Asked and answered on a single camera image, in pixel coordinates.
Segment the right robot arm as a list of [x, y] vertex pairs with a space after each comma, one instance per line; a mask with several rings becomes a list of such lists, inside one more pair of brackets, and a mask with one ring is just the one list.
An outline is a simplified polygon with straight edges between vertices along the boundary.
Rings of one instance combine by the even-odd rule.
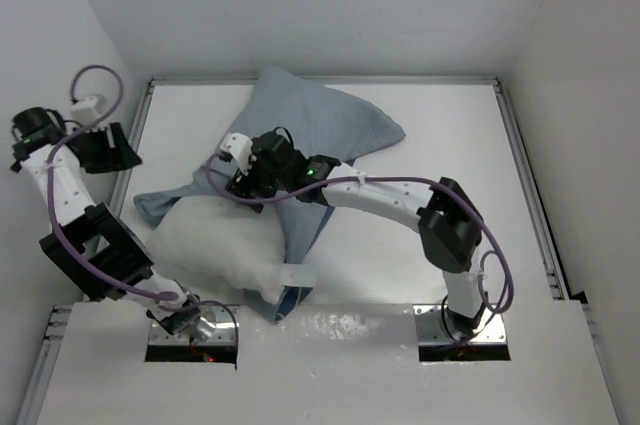
[[302, 203], [367, 212], [401, 224], [420, 237], [426, 260], [441, 270], [448, 306], [445, 320], [461, 336], [480, 324], [486, 305], [477, 285], [482, 230], [476, 209], [459, 184], [366, 175], [324, 155], [304, 156], [276, 131], [256, 138], [227, 134], [222, 159], [238, 166], [226, 189], [254, 209], [294, 198]]

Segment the blue patterned pillowcase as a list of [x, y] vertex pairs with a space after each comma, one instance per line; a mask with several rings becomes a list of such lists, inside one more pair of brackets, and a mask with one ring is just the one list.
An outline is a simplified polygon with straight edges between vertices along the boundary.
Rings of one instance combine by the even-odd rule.
[[[286, 128], [296, 148], [305, 156], [326, 155], [352, 164], [356, 159], [400, 143], [406, 134], [381, 109], [361, 98], [297, 77], [275, 66], [261, 69], [245, 108], [229, 127], [232, 133], [250, 138]], [[141, 193], [133, 203], [141, 219], [154, 230], [182, 198], [223, 197], [220, 189], [237, 167], [221, 160], [206, 160], [192, 174], [189, 184], [178, 188]], [[285, 260], [303, 264], [307, 253], [328, 223], [333, 211], [318, 204], [287, 199], [275, 204], [285, 234]], [[189, 273], [180, 277], [194, 291], [218, 293], [234, 289], [223, 279], [205, 281]], [[265, 319], [278, 323], [291, 313], [313, 288], [287, 287], [280, 301], [269, 304], [250, 290], [239, 290], [247, 303]]]

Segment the white pillow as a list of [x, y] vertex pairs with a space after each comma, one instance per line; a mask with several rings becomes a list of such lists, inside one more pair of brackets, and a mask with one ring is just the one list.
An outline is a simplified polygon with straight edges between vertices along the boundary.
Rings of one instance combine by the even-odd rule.
[[277, 304], [287, 287], [312, 288], [314, 267], [285, 260], [285, 234], [275, 207], [260, 214], [215, 196], [180, 199], [146, 242], [157, 266], [179, 280], [182, 274], [258, 293]]

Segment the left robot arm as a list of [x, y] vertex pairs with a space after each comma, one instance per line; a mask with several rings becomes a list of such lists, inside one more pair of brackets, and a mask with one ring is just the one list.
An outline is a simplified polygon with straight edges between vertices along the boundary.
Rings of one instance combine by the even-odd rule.
[[56, 111], [26, 109], [12, 119], [13, 172], [36, 182], [58, 232], [43, 237], [43, 253], [92, 301], [131, 300], [171, 335], [191, 332], [196, 298], [152, 269], [138, 237], [104, 203], [95, 202], [83, 173], [124, 171], [141, 164], [122, 126], [112, 122], [77, 134]]

